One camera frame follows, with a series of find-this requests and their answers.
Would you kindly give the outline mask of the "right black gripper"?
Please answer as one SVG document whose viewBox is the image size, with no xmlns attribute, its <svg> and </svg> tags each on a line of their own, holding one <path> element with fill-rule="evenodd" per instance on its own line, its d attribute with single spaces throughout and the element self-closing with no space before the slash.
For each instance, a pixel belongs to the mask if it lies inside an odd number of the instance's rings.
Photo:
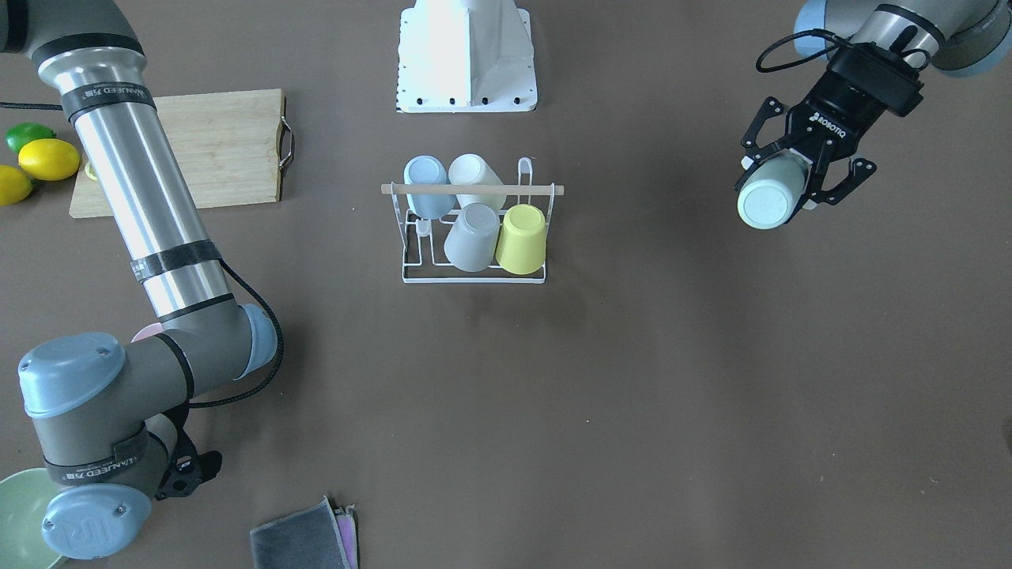
<svg viewBox="0 0 1012 569">
<path fill-rule="evenodd" d="M 178 432 L 177 442 L 169 458 L 168 468 L 154 495 L 156 501 L 191 495 L 199 485 L 217 478 L 223 465 L 220 451 L 199 454 L 184 430 Z"/>
</svg>

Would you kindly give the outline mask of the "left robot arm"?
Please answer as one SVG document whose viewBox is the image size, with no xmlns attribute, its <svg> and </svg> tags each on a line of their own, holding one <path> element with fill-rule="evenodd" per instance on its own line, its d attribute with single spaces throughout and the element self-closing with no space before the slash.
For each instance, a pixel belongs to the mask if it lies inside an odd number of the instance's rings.
<svg viewBox="0 0 1012 569">
<path fill-rule="evenodd" d="M 904 116 L 922 101 L 921 73 L 950 77 L 994 68 L 1010 50 L 1008 1 L 809 1 L 795 21 L 799 62 L 825 72 L 798 104 L 763 102 L 744 134 L 738 215 L 756 229 L 799 210 L 837 205 L 876 165 L 858 155 L 882 113 Z"/>
</svg>

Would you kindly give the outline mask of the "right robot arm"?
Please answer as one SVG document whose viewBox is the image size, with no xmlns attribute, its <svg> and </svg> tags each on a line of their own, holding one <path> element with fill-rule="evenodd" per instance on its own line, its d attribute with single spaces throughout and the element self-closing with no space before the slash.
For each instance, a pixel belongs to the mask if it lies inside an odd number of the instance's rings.
<svg viewBox="0 0 1012 569">
<path fill-rule="evenodd" d="M 187 434 L 198 396 L 279 364 L 281 327 L 237 275 L 198 215 L 145 85 L 145 52 L 112 1 L 4 1 L 2 50 L 58 91 L 156 318 L 149 337 L 76 333 L 17 365 L 23 409 L 58 492 L 39 524 L 61 557 L 122 551 L 156 501 L 190 495 L 221 469 Z"/>
</svg>

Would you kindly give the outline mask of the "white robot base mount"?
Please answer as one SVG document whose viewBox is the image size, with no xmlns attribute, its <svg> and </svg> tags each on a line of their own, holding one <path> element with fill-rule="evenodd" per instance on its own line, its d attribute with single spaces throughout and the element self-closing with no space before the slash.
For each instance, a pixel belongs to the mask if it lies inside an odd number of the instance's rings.
<svg viewBox="0 0 1012 569">
<path fill-rule="evenodd" d="M 525 112 L 536 105 L 527 10 L 513 1 L 417 1 L 401 12 L 398 112 Z"/>
</svg>

